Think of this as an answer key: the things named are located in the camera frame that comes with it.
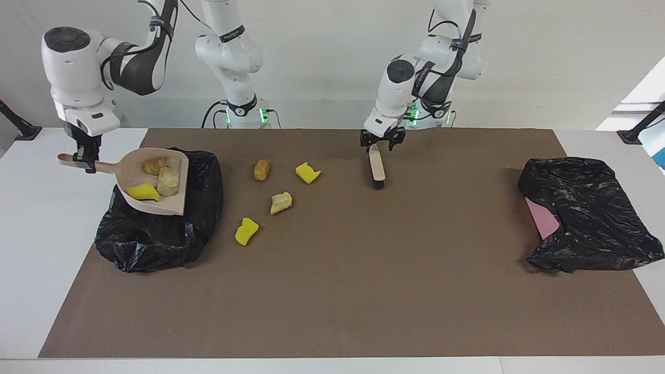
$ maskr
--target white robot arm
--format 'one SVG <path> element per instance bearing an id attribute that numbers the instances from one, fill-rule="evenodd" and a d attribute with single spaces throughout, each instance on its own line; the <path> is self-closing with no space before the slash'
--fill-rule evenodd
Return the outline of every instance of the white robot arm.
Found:
<path id="1" fill-rule="evenodd" d="M 480 41 L 490 3 L 491 0 L 434 0 L 434 9 L 444 20 L 437 26 L 454 26 L 458 37 L 430 34 L 420 43 L 417 54 L 393 59 L 384 71 L 376 104 L 364 123 L 361 146 L 368 149 L 387 140 L 392 150 L 406 135 L 405 126 L 401 126 L 405 119 L 406 128 L 441 124 L 452 102 L 455 77 L 476 79 L 485 70 Z"/>
<path id="2" fill-rule="evenodd" d="M 263 64 L 259 47 L 245 33 L 237 0 L 201 0 L 205 22 L 214 34 L 201 35 L 196 55 L 215 73 L 226 93 L 230 127 L 267 127 L 265 102 L 254 92 L 250 73 Z"/>
<path id="3" fill-rule="evenodd" d="M 120 127 L 115 103 L 102 84 L 118 85 L 138 95 L 162 86 L 171 45 L 178 0 L 139 0 L 151 8 L 148 41 L 143 47 L 105 37 L 97 31 L 56 27 L 42 38 L 44 72 L 65 131 L 74 138 L 74 161 L 94 173 L 101 135 Z"/>

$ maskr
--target bread piece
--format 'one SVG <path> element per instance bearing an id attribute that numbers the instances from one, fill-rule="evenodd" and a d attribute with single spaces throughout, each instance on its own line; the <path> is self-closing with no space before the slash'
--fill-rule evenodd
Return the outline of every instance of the bread piece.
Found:
<path id="1" fill-rule="evenodd" d="M 143 166 L 141 166 L 141 170 L 143 170 L 143 172 L 146 174 L 160 175 L 160 169 L 167 167 L 168 167 L 168 158 L 161 157 L 161 158 L 155 158 L 148 162 L 144 162 Z"/>
<path id="2" fill-rule="evenodd" d="M 275 213 L 281 212 L 284 209 L 287 209 L 293 203 L 293 198 L 288 192 L 274 195 L 271 198 L 273 199 L 273 205 L 270 207 L 271 216 Z"/>
<path id="3" fill-rule="evenodd" d="M 157 179 L 157 192 L 162 196 L 173 196 L 178 193 L 178 184 L 180 184 L 180 174 L 168 166 L 160 169 L 160 176 Z"/>
<path id="4" fill-rule="evenodd" d="M 270 162 L 268 160 L 259 160 L 254 166 L 254 179 L 263 182 L 268 179 L 268 171 L 270 170 Z"/>

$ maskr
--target white table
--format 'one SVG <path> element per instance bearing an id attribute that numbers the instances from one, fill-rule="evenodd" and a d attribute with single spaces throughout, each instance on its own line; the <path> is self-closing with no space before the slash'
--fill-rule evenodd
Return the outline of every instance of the white table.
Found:
<path id="1" fill-rule="evenodd" d="M 646 227 L 665 240 L 665 177 L 641 147 L 613 132 L 555 133 L 569 156 L 613 168 Z M 145 134 L 124 128 L 105 135 L 101 159 L 120 160 Z M 55 155 L 73 148 L 61 128 L 45 128 L 0 158 L 0 373 L 665 373 L 665 356 L 37 359 L 114 185 L 111 175 L 59 166 Z M 665 321 L 665 261 L 635 273 Z"/>

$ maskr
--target pink paper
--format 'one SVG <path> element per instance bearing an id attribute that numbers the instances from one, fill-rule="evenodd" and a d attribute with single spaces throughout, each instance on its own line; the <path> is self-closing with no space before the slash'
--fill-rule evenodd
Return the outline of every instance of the pink paper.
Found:
<path id="1" fill-rule="evenodd" d="M 540 206 L 528 198 L 524 199 L 527 201 L 527 205 L 529 206 L 533 220 L 536 222 L 541 238 L 545 239 L 554 234 L 560 226 L 559 221 L 554 218 L 552 213 L 550 213 L 546 207 Z"/>

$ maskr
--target dustpan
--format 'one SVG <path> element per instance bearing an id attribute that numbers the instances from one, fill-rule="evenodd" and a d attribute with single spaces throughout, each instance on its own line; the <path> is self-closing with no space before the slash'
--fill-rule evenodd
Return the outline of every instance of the dustpan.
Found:
<path id="1" fill-rule="evenodd" d="M 160 201 L 136 200 L 131 198 L 125 192 L 128 188 L 138 186 L 143 183 L 157 185 L 157 177 L 146 174 L 141 169 L 144 162 L 153 158 L 168 158 L 169 167 L 180 173 L 180 184 L 178 193 L 173 196 L 161 197 Z M 73 156 L 67 153 L 58 155 L 58 162 L 65 166 L 80 168 L 74 163 Z M 97 171 L 114 174 L 116 183 L 125 197 L 127 204 L 132 208 L 145 213 L 159 214 L 163 216 L 182 216 L 185 211 L 185 193 L 187 188 L 187 171 L 190 165 L 187 156 L 177 150 L 164 148 L 139 148 L 126 154 L 122 160 L 116 164 L 109 162 L 95 161 L 94 166 Z"/>

